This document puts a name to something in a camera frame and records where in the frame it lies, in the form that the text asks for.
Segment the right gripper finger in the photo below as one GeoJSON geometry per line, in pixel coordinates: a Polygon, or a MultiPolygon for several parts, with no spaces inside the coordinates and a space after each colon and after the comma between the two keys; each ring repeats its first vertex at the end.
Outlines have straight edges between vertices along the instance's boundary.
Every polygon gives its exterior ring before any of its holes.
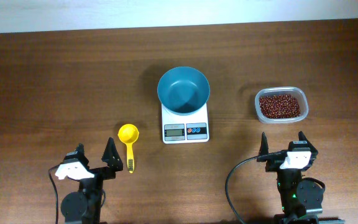
{"type": "Polygon", "coordinates": [[[308,146],[312,146],[312,144],[309,142],[309,140],[306,138],[305,134],[303,133],[303,131],[300,131],[298,133],[298,139],[299,141],[301,141],[303,144],[307,144],[308,146]]]}
{"type": "Polygon", "coordinates": [[[265,133],[263,132],[262,136],[261,136],[259,155],[266,156],[268,153],[269,153],[269,145],[267,142],[267,137],[266,137],[265,133]]]}

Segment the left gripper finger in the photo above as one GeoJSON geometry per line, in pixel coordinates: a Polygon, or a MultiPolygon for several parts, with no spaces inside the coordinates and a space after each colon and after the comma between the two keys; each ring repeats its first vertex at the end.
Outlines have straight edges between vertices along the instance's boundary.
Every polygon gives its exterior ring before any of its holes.
{"type": "Polygon", "coordinates": [[[109,138],[101,158],[114,172],[123,171],[123,163],[117,152],[113,138],[109,138]]]}
{"type": "Polygon", "coordinates": [[[85,147],[82,143],[79,143],[75,149],[75,156],[81,162],[84,167],[88,166],[89,160],[85,156],[85,147]]]}

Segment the yellow plastic measuring scoop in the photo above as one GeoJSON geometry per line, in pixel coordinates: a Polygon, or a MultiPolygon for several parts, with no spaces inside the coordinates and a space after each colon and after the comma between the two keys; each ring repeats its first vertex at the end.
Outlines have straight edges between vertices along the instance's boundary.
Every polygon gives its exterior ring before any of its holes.
{"type": "Polygon", "coordinates": [[[133,124],[124,124],[118,132],[119,140],[126,146],[127,169],[132,174],[135,170],[133,144],[139,138],[139,130],[133,124]]]}

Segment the clear plastic bean container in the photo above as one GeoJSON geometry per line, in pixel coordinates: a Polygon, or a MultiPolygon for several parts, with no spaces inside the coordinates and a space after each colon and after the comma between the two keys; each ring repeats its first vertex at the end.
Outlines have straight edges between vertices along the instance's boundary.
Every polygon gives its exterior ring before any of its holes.
{"type": "Polygon", "coordinates": [[[309,113],[306,95],[294,86],[260,90],[254,103],[259,121],[265,124],[295,123],[309,113]]]}

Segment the red adzuki beans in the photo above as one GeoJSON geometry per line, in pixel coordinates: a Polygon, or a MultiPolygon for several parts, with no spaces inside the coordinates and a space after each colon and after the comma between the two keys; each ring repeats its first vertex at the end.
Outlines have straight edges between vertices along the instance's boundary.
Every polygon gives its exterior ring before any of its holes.
{"type": "Polygon", "coordinates": [[[259,106],[262,114],[269,119],[296,118],[301,114],[298,100],[291,95],[262,96],[259,106]]]}

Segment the blue plastic bowl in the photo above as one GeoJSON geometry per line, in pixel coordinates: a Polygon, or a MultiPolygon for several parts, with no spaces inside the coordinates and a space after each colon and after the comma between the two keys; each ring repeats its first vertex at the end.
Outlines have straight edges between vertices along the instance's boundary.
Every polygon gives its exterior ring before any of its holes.
{"type": "Polygon", "coordinates": [[[157,95],[167,110],[188,115],[200,110],[209,100],[208,79],[193,67],[175,67],[165,72],[157,85],[157,95]]]}

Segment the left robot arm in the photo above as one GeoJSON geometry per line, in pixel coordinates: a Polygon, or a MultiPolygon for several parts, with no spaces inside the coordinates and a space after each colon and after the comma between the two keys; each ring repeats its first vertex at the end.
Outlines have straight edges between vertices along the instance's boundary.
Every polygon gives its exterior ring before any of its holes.
{"type": "Polygon", "coordinates": [[[65,223],[100,222],[101,208],[106,199],[103,183],[105,180],[115,179],[116,173],[123,170],[113,138],[108,139],[101,160],[106,166],[91,169],[85,156],[85,147],[79,144],[58,166],[55,175],[60,180],[67,177],[79,182],[78,190],[69,193],[61,202],[60,210],[65,223]]]}

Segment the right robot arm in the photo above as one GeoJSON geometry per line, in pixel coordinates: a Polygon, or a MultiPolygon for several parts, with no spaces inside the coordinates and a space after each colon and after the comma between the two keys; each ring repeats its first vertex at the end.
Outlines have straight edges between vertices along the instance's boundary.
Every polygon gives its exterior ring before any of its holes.
{"type": "Polygon", "coordinates": [[[275,215],[274,223],[345,223],[339,218],[323,218],[322,202],[326,186],[312,177],[303,177],[315,161],[318,150],[303,132],[298,140],[291,141],[286,150],[270,152],[267,137],[263,133],[257,162],[265,163],[266,172],[277,174],[277,189],[283,213],[275,215]]]}

